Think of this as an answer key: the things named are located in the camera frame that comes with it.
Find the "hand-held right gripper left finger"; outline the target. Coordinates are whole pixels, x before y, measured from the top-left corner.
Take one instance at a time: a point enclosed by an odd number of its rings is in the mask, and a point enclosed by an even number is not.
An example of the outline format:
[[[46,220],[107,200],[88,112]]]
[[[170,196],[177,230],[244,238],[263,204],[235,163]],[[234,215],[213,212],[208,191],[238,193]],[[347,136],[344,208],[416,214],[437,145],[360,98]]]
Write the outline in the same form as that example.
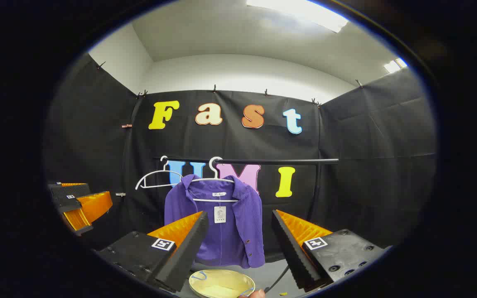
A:
[[[115,269],[169,292],[182,289],[209,227],[200,211],[150,233],[132,231],[97,252]]]

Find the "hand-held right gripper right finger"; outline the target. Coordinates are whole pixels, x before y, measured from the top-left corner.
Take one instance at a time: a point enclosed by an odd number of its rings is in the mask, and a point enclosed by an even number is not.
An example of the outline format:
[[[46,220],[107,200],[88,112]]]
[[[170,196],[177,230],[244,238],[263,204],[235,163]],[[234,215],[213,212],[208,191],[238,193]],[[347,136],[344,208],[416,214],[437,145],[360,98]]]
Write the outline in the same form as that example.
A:
[[[299,289],[312,291],[358,273],[388,252],[348,229],[331,232],[274,210],[271,228]]]

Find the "cream round laundry hamper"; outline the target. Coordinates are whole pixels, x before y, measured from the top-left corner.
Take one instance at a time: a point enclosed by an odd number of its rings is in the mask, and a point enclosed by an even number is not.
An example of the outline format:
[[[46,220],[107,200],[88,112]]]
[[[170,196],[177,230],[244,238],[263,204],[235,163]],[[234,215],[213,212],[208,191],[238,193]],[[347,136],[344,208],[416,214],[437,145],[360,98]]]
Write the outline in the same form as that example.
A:
[[[189,287],[201,298],[248,297],[255,291],[253,279],[233,270],[199,270],[188,279]]]

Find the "purple corduroy shirt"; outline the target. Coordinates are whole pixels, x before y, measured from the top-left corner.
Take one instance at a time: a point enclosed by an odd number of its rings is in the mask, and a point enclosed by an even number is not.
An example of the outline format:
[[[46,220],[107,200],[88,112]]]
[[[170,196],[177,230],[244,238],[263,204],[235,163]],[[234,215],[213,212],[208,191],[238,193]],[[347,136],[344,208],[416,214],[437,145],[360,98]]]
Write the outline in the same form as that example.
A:
[[[166,195],[165,225],[201,211],[209,227],[195,262],[244,269],[265,264],[263,205],[250,185],[231,175],[223,180],[182,177]]]

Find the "white plastic clothes hanger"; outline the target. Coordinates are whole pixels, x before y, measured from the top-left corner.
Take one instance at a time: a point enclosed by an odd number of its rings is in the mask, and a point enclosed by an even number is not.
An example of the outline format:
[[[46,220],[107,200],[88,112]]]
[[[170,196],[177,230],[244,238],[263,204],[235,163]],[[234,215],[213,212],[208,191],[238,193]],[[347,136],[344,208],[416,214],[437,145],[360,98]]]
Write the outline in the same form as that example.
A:
[[[170,163],[170,160],[169,158],[166,156],[166,155],[162,155],[161,158],[160,158],[160,161],[165,161],[165,164],[163,165],[163,168],[161,170],[156,170],[156,171],[152,171],[152,172],[148,172],[146,174],[144,174],[140,179],[139,181],[136,183],[135,185],[135,190],[138,190],[138,189],[151,189],[151,188],[163,188],[163,187],[174,187],[176,185],[178,185],[178,182],[176,183],[168,183],[168,184],[161,184],[161,185],[148,185],[147,184],[147,178],[151,177],[153,174],[159,174],[159,173],[168,173],[168,174],[176,174],[179,178],[178,181],[180,181],[182,178],[183,178],[183,175],[180,174],[179,172],[177,171],[171,171],[171,170],[167,170],[167,166],[169,165]]]
[[[195,182],[200,182],[200,181],[222,181],[222,182],[228,182],[228,183],[235,183],[234,180],[223,179],[223,178],[219,177],[219,172],[217,171],[217,168],[214,166],[214,163],[218,160],[222,160],[222,158],[220,158],[218,156],[215,156],[215,157],[211,158],[209,163],[208,163],[209,166],[210,166],[210,170],[212,170],[212,172],[214,172],[214,177],[213,178],[192,179],[191,183],[193,184]],[[236,200],[236,199],[222,200],[222,199],[220,199],[220,195],[217,195],[217,197],[218,197],[218,200],[216,200],[216,199],[193,199],[193,201],[197,201],[197,202],[238,202],[238,200]]]

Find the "black metal clothes rack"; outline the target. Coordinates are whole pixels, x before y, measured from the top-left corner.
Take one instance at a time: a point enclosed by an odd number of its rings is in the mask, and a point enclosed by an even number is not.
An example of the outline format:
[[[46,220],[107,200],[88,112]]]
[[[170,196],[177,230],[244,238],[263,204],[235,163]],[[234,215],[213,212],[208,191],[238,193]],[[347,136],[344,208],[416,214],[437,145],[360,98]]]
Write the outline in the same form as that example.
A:
[[[182,161],[180,158],[169,158],[170,161],[178,161],[178,162],[186,162],[186,161],[189,161],[189,162],[193,162],[193,163],[200,163],[202,164],[202,166],[199,168],[199,173],[202,174],[203,173],[203,168],[204,166],[209,166],[209,161],[210,160],[195,160],[195,159],[187,159],[187,160],[184,160]],[[248,165],[258,165],[258,166],[261,166],[261,165],[269,165],[269,166],[297,166],[297,165],[314,165],[316,166],[316,179],[319,178],[319,171],[320,171],[320,167],[322,165],[333,165],[333,164],[338,164],[339,163],[339,159],[315,159],[315,160],[230,160],[230,159],[222,159],[222,160],[218,160],[214,163],[215,164],[229,164],[229,165],[232,165],[232,164],[244,164],[246,166]]]

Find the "black backdrop cloth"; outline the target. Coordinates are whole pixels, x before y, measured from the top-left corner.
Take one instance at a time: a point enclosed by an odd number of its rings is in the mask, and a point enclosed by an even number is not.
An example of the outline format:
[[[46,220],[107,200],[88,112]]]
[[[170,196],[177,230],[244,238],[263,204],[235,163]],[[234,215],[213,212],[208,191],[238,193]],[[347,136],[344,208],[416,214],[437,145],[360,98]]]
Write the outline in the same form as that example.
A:
[[[135,190],[144,174],[161,167],[162,155],[182,161],[339,159],[322,166],[318,179],[316,166],[294,166],[292,195],[280,198],[282,166],[217,165],[259,191],[267,262],[282,259],[270,226],[273,209],[333,231],[350,229],[381,247],[397,245],[419,221],[436,171],[429,102],[408,70],[318,107],[223,90],[136,96],[85,55],[53,100],[42,149],[48,180],[111,192],[112,210],[85,234],[95,249],[165,224],[169,189]]]

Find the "ceiling light panel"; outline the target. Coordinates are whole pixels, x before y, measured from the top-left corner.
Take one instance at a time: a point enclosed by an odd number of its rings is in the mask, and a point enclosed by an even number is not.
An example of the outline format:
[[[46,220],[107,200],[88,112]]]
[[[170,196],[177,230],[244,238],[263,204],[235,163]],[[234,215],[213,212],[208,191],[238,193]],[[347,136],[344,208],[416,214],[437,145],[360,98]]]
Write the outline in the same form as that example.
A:
[[[396,58],[383,65],[385,70],[389,73],[395,73],[401,69],[407,68],[407,64],[401,58]]]

